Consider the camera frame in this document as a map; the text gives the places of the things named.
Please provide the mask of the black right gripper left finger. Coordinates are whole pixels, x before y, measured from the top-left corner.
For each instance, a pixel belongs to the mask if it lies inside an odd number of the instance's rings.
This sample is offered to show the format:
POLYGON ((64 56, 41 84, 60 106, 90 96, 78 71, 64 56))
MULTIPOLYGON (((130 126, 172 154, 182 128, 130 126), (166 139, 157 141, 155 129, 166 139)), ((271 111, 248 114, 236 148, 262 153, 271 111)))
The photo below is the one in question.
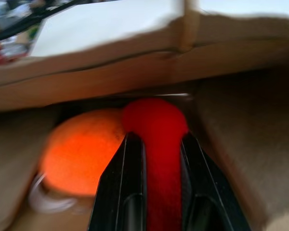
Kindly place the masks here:
POLYGON ((146 195, 145 147, 130 132, 100 177, 88 230, 144 231, 146 195))

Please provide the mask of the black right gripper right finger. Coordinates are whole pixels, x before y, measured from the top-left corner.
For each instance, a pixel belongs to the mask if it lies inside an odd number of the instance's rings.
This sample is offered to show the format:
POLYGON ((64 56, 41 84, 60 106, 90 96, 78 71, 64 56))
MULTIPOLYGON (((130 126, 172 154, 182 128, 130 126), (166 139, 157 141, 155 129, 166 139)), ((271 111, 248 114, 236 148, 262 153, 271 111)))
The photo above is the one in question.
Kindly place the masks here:
POLYGON ((228 179, 191 133, 181 141, 182 229, 249 231, 228 179))

